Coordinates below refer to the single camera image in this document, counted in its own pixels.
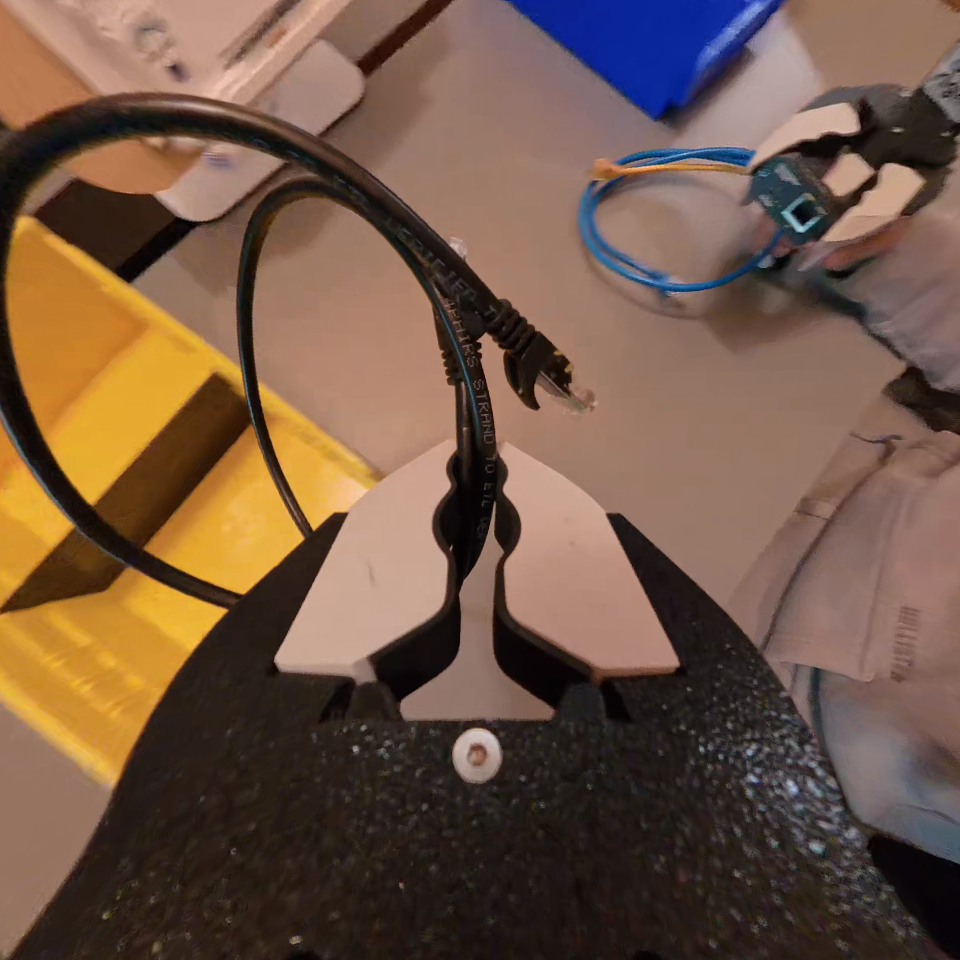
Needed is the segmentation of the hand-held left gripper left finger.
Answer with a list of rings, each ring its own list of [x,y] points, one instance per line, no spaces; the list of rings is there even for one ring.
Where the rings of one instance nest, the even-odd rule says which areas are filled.
[[[442,510],[455,451],[452,440],[433,446],[350,508],[274,656],[278,671],[410,695],[453,664],[458,568]]]

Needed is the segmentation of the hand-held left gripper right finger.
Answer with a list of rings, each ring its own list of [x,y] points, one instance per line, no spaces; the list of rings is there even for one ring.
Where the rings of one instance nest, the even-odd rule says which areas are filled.
[[[570,688],[681,666],[614,522],[588,493],[510,443],[499,449],[493,651],[550,707]]]

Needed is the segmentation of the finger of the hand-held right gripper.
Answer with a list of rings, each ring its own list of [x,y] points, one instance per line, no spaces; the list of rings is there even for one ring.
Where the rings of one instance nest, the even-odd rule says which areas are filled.
[[[837,102],[800,111],[762,141],[755,150],[755,158],[768,161],[797,145],[830,137],[854,137],[860,130],[860,114],[855,102]]]
[[[858,188],[873,183],[821,237],[823,244],[851,244],[899,220],[927,181],[901,164],[886,163],[875,170],[859,154],[848,152],[833,163],[822,183],[838,200],[849,199]]]

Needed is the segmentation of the black network switch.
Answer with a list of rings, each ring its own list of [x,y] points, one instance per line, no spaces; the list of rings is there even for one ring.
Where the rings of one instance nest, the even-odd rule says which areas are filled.
[[[758,164],[750,175],[748,199],[756,203],[794,247],[819,241],[840,219],[844,203],[822,179],[819,159],[799,153],[777,155]]]

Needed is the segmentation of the person's right forearm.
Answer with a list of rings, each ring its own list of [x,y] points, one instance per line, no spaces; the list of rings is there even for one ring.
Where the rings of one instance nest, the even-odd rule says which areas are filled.
[[[959,390],[958,210],[930,205],[846,282],[865,325],[937,390]]]

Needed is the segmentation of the grey desk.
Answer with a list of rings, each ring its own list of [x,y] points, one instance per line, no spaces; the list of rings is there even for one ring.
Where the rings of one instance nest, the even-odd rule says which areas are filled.
[[[631,559],[678,678],[616,688],[630,720],[495,722],[489,783],[452,747],[499,712],[494,540],[464,637],[413,699],[449,721],[354,718],[259,640],[325,546],[297,546],[187,662],[36,958],[924,958],[786,695],[726,606],[896,361],[845,319],[669,317],[589,264],[575,208],[596,155],[673,139],[503,2],[455,2],[372,76],[331,136],[555,339],[594,414],[523,410],[489,346],[500,437],[636,529]],[[479,619],[486,624],[479,626]]]

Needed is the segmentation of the blue plastic bin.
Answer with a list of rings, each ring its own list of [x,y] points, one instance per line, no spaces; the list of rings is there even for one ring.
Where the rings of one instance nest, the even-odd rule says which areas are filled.
[[[512,1],[575,59],[660,121],[738,61],[782,1]]]

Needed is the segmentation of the person in grey clothes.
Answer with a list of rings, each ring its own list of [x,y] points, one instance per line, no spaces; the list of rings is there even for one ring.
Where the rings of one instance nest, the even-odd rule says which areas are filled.
[[[906,681],[958,599],[958,435],[858,446],[798,501],[727,606],[795,699],[815,671]]]

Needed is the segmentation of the yellow plastic bin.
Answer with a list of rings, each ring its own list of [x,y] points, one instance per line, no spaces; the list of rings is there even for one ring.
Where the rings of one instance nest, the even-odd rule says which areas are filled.
[[[16,225],[7,288],[30,406],[104,520],[236,594],[301,543],[232,361],[31,217]],[[224,610],[75,532],[6,435],[1,467],[2,705],[112,786]]]

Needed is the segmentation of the wooden document stand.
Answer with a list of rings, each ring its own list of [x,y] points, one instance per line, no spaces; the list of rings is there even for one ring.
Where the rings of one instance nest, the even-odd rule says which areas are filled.
[[[2,11],[2,121],[19,128],[63,106],[100,95]],[[321,36],[247,106],[317,135],[355,107],[364,93],[359,68]],[[175,216],[220,218],[281,167],[269,156],[226,143],[172,134],[92,150],[66,168],[90,186],[153,196]]]

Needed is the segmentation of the printed instruction sheet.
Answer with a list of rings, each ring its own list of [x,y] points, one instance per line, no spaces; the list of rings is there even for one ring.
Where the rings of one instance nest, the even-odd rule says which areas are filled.
[[[91,91],[184,92],[246,104],[348,1],[7,1],[12,17]]]

